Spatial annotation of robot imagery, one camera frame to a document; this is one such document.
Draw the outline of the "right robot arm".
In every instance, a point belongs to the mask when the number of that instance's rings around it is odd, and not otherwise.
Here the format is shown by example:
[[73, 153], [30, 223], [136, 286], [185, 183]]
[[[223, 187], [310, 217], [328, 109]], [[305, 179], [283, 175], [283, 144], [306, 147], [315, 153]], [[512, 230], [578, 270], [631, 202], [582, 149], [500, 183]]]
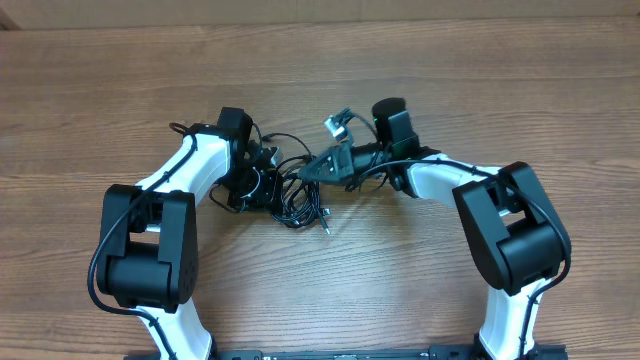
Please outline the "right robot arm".
[[472, 260], [488, 285], [485, 318], [472, 343], [432, 345], [425, 359], [565, 359], [563, 345], [534, 338], [543, 294], [562, 282], [571, 266], [569, 235], [533, 169], [525, 162], [475, 166], [423, 146], [406, 102], [373, 105], [376, 140], [356, 146], [345, 109], [324, 125], [335, 145], [304, 166], [302, 179], [361, 187], [374, 175], [412, 198], [456, 209]]

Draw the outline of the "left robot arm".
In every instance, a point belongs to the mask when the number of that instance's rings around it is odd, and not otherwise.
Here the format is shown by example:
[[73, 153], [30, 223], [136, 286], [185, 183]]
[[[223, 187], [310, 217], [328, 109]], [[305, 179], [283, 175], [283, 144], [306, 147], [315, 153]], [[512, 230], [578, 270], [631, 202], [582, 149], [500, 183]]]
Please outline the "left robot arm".
[[259, 128], [241, 108], [222, 108], [214, 125], [169, 126], [182, 138], [176, 153], [136, 184], [105, 192], [87, 290], [102, 311], [144, 324], [157, 346], [154, 358], [215, 359], [216, 342], [193, 300], [196, 208], [217, 186], [228, 189], [230, 212], [269, 207], [282, 154], [251, 137]]

